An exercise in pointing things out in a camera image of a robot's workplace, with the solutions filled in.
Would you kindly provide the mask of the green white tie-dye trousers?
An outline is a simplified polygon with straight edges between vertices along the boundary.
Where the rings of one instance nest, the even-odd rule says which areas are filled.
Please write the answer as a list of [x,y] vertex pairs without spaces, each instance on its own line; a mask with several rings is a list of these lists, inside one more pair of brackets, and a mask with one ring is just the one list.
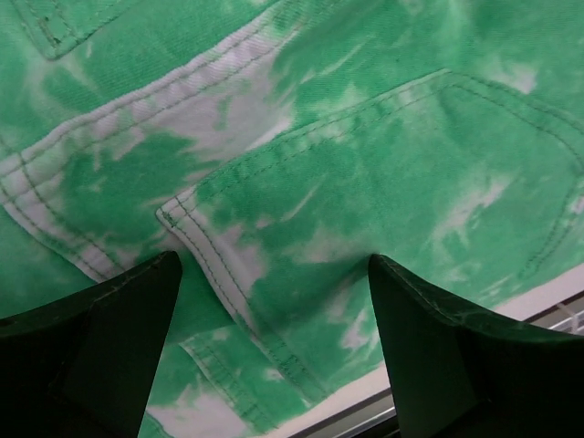
[[4,1],[1,312],[173,250],[139,434],[386,389],[371,254],[517,319],[583,288],[580,1]]

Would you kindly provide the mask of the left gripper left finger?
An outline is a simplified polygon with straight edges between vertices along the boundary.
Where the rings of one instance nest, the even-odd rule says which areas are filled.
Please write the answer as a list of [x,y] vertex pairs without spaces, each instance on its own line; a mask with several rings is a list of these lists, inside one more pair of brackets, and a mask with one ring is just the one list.
[[167,251],[3,318],[2,436],[137,436],[182,274]]

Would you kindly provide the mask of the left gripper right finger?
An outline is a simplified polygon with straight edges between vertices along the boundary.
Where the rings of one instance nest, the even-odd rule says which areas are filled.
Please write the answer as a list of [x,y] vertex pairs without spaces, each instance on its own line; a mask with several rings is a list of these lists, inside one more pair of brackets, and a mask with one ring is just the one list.
[[403,437],[580,437],[583,339],[483,308],[384,255],[368,279]]

